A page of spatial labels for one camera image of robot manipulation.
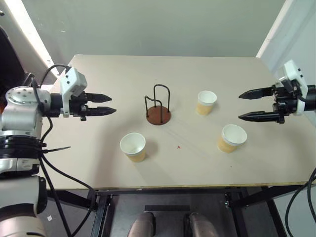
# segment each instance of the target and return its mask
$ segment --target table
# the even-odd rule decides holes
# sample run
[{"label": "table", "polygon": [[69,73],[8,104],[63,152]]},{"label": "table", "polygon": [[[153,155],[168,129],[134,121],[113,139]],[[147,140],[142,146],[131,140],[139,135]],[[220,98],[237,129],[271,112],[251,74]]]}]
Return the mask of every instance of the table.
[{"label": "table", "polygon": [[[87,121],[54,118],[54,128],[45,140],[49,149],[71,146],[46,157],[98,189],[92,236],[101,236],[103,229],[108,236],[112,197],[128,193],[225,193],[237,235],[243,237],[247,233],[241,207],[266,201],[279,236],[286,236],[271,199],[308,180],[316,166],[316,133],[304,116],[286,117],[283,125],[237,118],[251,111],[272,110],[273,97],[238,99],[247,90],[275,83],[260,59],[76,55],[70,65],[85,75],[86,92],[113,98],[89,106],[117,109],[112,115],[87,117]],[[171,91],[171,120],[161,126],[148,123],[145,117],[144,96],[153,97],[157,83]],[[197,94],[202,90],[218,96],[213,111],[205,117],[195,112]],[[57,81],[51,92],[59,91]],[[157,98],[167,105],[164,88],[157,88]],[[247,142],[231,154],[221,152],[216,144],[226,124],[240,125],[248,134]],[[140,132],[146,138],[147,158],[143,162],[131,162],[119,148],[120,139],[130,132]],[[82,188],[47,169],[55,188]],[[248,195],[246,188],[240,188],[243,186],[273,187]],[[61,199],[66,200],[65,196],[76,205],[88,207],[90,203],[67,193]]]}]

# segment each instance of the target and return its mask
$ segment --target metal table leg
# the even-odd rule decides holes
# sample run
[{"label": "metal table leg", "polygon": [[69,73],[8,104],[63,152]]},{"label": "metal table leg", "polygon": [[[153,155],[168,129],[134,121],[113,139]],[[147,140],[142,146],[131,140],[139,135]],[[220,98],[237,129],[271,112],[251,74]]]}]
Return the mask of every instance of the metal table leg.
[{"label": "metal table leg", "polygon": [[231,207],[231,203],[233,203],[234,200],[239,200],[241,195],[242,195],[242,193],[226,193],[225,194],[225,199],[226,199],[225,205],[227,207],[231,208],[237,236],[238,237],[248,237],[247,227],[245,224],[245,220],[243,218],[243,213],[242,213],[241,207],[240,206]]},{"label": "metal table leg", "polygon": [[[88,194],[88,198],[81,197],[79,195],[73,194],[71,192],[65,191],[65,190],[56,190],[56,193],[58,195],[58,198],[61,203],[65,205],[75,206],[75,207],[81,207],[84,209],[90,208],[91,199]],[[47,196],[50,199],[53,199],[53,194],[51,190],[47,191]],[[97,203],[95,204],[93,210],[97,209]]]},{"label": "metal table leg", "polygon": [[112,195],[100,196],[91,237],[109,237],[114,214]]},{"label": "metal table leg", "polygon": [[[261,188],[263,190],[268,189],[268,187],[261,187]],[[269,201],[267,201],[267,205],[268,205],[271,217],[273,219],[273,222],[275,224],[277,235],[279,237],[287,237],[287,234],[285,232],[285,229],[284,229],[284,226],[283,226],[283,222],[282,222],[282,220],[280,218],[280,214],[279,214],[279,212],[277,210],[275,201],[269,200]]]},{"label": "metal table leg", "polygon": [[255,203],[260,203],[263,201],[268,201],[273,198],[276,198],[277,196],[297,190],[299,187],[300,185],[273,186],[265,190],[262,190],[260,192],[257,192],[255,194],[233,201],[231,203],[231,207],[237,207],[237,206],[243,207],[243,206],[248,206]]}]

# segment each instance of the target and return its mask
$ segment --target floor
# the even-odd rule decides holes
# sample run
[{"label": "floor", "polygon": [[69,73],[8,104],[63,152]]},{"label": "floor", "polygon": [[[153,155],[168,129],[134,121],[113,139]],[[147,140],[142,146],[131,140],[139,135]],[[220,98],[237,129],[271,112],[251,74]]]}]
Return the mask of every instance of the floor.
[{"label": "floor", "polygon": [[[87,191],[71,191],[86,196]],[[111,237],[125,237],[145,205],[189,205],[190,212],[205,215],[215,226],[220,237],[236,237],[231,211],[224,205],[223,194],[211,195],[123,195],[115,197],[116,210]],[[64,213],[71,231],[77,227],[86,210],[63,205]],[[182,237],[183,216],[188,212],[154,212],[157,222],[156,237]],[[277,237],[277,233],[265,203],[250,206],[243,210],[249,237]],[[39,215],[48,237],[66,236],[56,204],[48,201],[46,210]],[[92,213],[78,237],[90,236],[95,213]]]}]

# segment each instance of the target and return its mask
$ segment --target white paper cup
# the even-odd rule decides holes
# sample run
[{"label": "white paper cup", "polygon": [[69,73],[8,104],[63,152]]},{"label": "white paper cup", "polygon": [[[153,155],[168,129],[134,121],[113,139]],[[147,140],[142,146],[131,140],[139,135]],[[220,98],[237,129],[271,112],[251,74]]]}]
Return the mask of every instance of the white paper cup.
[{"label": "white paper cup", "polygon": [[137,132],[128,133],[119,143],[121,150],[133,162],[141,162],[145,159],[145,145],[146,139]]},{"label": "white paper cup", "polygon": [[218,141],[218,148],[226,153],[233,152],[247,140],[247,133],[242,127],[234,124],[226,125]]},{"label": "white paper cup", "polygon": [[211,112],[217,96],[214,92],[204,90],[197,95],[197,108],[196,111],[200,115],[207,115]]}]

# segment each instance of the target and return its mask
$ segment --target wall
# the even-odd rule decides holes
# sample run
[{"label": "wall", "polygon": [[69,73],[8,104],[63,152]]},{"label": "wall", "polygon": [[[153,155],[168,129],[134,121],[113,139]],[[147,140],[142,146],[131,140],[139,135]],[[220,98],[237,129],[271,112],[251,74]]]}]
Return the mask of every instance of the wall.
[{"label": "wall", "polygon": [[[284,13],[274,34],[268,38],[259,56],[272,73],[286,61],[293,59],[302,69],[308,84],[316,84],[316,1],[288,0],[289,8]],[[316,124],[315,112],[308,112],[309,120]],[[293,194],[275,199],[283,220],[287,205]],[[312,188],[312,202],[316,207],[316,187]],[[295,199],[289,214],[289,226],[294,236],[316,236],[316,225],[307,203],[307,192],[301,192]]]},{"label": "wall", "polygon": [[[281,64],[285,63],[289,59],[293,59],[305,75],[305,80],[308,84],[316,84],[316,14],[314,13],[307,20],[306,25],[300,33],[300,36],[296,39],[289,51],[284,55]],[[309,112],[308,118],[315,124],[315,112]],[[279,210],[281,217],[285,216],[285,211],[288,202],[292,195],[276,198],[276,206]],[[314,208],[316,207],[316,187],[312,188],[312,201]],[[316,225],[313,221],[307,204],[307,192],[304,191],[297,196],[290,215],[289,215],[290,227],[293,230],[294,236],[316,236]]]},{"label": "wall", "polygon": [[255,56],[284,0],[23,0],[54,62],[75,54]]}]

